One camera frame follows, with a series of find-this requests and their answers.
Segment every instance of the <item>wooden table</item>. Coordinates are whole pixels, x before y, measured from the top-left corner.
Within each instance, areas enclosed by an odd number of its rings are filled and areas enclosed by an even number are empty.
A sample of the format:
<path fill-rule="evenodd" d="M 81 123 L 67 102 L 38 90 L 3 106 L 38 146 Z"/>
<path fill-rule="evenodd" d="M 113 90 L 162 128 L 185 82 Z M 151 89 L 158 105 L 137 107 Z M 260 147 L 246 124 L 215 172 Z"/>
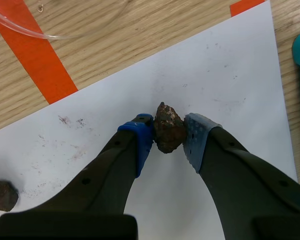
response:
<path fill-rule="evenodd" d="M 238 0 L 131 0 L 107 29 L 51 40 L 78 89 L 231 17 Z M 300 75 L 291 47 L 300 34 L 300 0 L 271 0 L 282 85 L 300 183 Z M 0 129 L 48 105 L 0 35 Z"/>

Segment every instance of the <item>paper sheet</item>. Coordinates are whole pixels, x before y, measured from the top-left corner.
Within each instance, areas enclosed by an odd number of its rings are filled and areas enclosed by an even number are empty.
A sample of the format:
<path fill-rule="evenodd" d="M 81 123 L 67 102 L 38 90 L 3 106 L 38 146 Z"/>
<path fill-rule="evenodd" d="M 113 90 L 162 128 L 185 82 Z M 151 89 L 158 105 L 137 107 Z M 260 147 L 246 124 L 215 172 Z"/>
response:
<path fill-rule="evenodd" d="M 118 126 L 154 115 L 161 101 L 182 118 L 200 113 L 223 125 L 297 180 L 266 1 L 1 129 L 0 179 L 20 191 L 13 210 L 57 194 Z M 141 240 L 224 239 L 212 197 L 182 147 L 165 155 L 153 146 L 125 212 L 136 217 Z"/>

